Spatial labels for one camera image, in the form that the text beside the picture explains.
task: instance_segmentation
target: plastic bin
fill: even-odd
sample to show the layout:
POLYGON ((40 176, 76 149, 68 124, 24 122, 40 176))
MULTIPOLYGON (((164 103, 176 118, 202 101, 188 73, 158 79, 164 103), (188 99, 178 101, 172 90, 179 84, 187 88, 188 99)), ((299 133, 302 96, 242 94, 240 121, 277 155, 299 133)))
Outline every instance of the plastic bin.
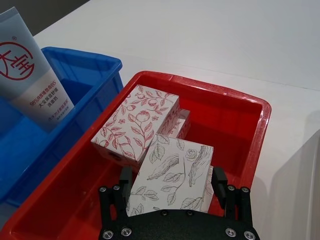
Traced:
MULTIPOLYGON (((191 110, 187 140, 214 146, 214 166, 230 184, 251 187, 271 114, 259 98, 180 76, 140 72, 126 85, 2 230, 6 240, 96 240, 101 229, 98 187, 112 187, 121 167, 101 158, 90 143, 126 95, 141 84, 180 95, 191 110)), ((218 201, 209 213, 220 215, 218 201)))
POLYGON ((50 133, 0 100, 0 203, 13 206, 32 193, 123 88, 119 59, 46 47, 45 57, 75 108, 50 133))

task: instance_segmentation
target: white tube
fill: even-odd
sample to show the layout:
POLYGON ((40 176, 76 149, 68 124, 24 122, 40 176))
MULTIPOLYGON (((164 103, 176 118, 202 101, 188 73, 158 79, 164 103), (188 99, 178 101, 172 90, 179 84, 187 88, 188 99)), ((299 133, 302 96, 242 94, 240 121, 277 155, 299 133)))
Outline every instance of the white tube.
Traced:
POLYGON ((0 33, 0 96, 51 131, 74 104, 15 7, 0 14, 0 33))

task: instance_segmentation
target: floral patterned box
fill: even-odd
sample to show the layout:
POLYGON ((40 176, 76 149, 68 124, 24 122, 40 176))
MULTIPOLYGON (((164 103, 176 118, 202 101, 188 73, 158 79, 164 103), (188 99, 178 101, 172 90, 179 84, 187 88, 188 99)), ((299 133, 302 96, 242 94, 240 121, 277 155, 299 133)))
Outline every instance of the floral patterned box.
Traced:
POLYGON ((156 134, 131 188, 128 216, 202 209, 214 148, 156 134))
POLYGON ((189 128, 190 128, 190 119, 189 119, 190 111, 181 109, 178 120, 176 121, 174 127, 170 131, 168 137, 177 138, 177 139, 185 139, 189 128))
POLYGON ((138 171, 154 135, 168 135, 179 113, 179 96, 137 85, 91 142, 103 157, 138 171))

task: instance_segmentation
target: white table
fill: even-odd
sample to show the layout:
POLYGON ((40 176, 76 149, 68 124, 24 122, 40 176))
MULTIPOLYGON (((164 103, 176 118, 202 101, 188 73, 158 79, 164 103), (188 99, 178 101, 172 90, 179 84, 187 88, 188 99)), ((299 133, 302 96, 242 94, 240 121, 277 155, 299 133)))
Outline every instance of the white table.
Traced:
POLYGON ((316 0, 91 0, 35 39, 41 48, 121 59, 123 84, 150 70, 267 100, 272 114, 251 190, 254 227, 262 240, 302 240, 314 223, 319 9, 316 0))

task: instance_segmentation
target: red plastic bin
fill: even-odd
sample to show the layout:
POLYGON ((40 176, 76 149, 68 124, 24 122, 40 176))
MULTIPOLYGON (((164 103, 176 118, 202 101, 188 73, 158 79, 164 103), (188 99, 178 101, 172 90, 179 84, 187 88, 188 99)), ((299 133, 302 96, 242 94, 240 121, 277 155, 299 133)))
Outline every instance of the red plastic bin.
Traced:
MULTIPOLYGON (((180 96, 191 111, 187 140, 214 146, 213 166, 230 184, 251 187, 271 114, 264 100, 226 87, 176 75, 137 73, 77 144, 3 227, 3 240, 96 240, 101 228, 97 189, 118 182, 121 167, 90 143, 136 84, 180 96)), ((221 215, 218 201, 209 213, 221 215)))

